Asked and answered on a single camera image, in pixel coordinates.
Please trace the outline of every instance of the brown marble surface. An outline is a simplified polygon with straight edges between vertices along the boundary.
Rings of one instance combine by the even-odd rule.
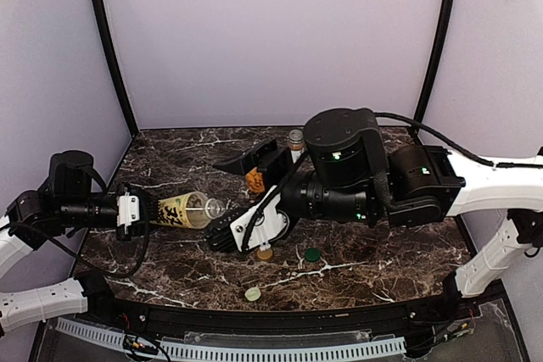
[[[254,198],[242,176],[215,170],[212,163],[266,137],[286,144],[291,128],[213,128],[143,131],[116,182],[130,182],[167,198],[199,190],[229,209]],[[384,128],[388,152],[411,143],[403,128]],[[130,266],[141,239],[117,242],[112,231],[90,231],[83,256],[109,270]],[[318,263],[301,261],[319,248]],[[118,298],[152,304],[216,310],[341,309],[404,301],[438,294],[442,279],[468,261],[465,242],[452,219],[412,229],[375,228],[301,220],[287,239],[273,246],[271,263],[255,253],[211,252],[202,231],[163,228],[151,236],[147,258],[130,279],[109,283]],[[245,291],[262,296],[248,302]]]

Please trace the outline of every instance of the perforated metal strip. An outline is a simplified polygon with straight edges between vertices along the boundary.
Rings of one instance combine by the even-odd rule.
[[[122,347],[124,333],[121,331],[89,326],[65,318],[59,318],[56,329],[71,337],[76,337],[104,348],[125,352]],[[404,354],[406,352],[403,337],[327,348],[216,348],[187,345],[167,340],[163,340],[161,346],[170,355],[171,360],[183,362],[355,362],[358,360]],[[162,354],[158,354],[156,359],[165,359],[165,357]]]

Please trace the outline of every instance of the bottle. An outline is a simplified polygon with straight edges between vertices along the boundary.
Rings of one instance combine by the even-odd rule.
[[[300,129],[293,129],[288,134],[288,147],[292,154],[292,161],[296,163],[299,156],[305,150],[304,133]]]
[[[176,228],[203,229],[212,220],[224,215],[226,207],[218,199],[195,191],[159,201],[155,224]]]

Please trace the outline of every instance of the black pole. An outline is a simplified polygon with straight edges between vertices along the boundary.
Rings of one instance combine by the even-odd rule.
[[[441,52],[443,51],[447,28],[449,27],[449,20],[451,19],[452,1],[453,0],[441,0],[441,10],[439,11],[434,45],[432,46],[428,69],[426,70],[426,76],[424,77],[423,89],[421,90],[421,95],[418,99],[417,110],[413,117],[414,120],[419,122],[422,122],[424,119],[424,114],[426,113],[426,108],[428,107],[430,96],[432,95],[435,76],[438,73],[439,60],[441,59]]]
[[[122,75],[120,74],[119,62],[117,61],[113,40],[111,39],[111,31],[109,31],[108,18],[105,13],[104,0],[92,0],[92,7],[94,8],[96,24],[98,25],[98,32],[100,33],[100,39],[102,40],[105,59],[108,62],[111,80],[113,81],[115,93],[119,99],[120,109],[125,117],[129,132],[132,137],[135,137],[139,130],[137,128],[136,118],[134,118],[134,113],[132,112],[132,107],[130,106],[130,101],[128,100]]]

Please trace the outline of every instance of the gray wall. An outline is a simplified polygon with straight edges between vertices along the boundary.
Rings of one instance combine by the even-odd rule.
[[[543,146],[543,0],[455,0],[425,122],[474,152],[534,156]],[[505,211],[467,215],[481,248]],[[543,360],[543,256],[504,278],[533,361]]]
[[[441,0],[106,0],[142,128],[413,114]]]
[[[66,149],[88,151],[111,176],[130,137],[90,0],[0,0],[0,137],[0,208],[39,187],[51,154]],[[0,281],[0,292],[53,284],[71,264],[46,244]],[[26,361],[35,330],[0,338],[0,361]]]

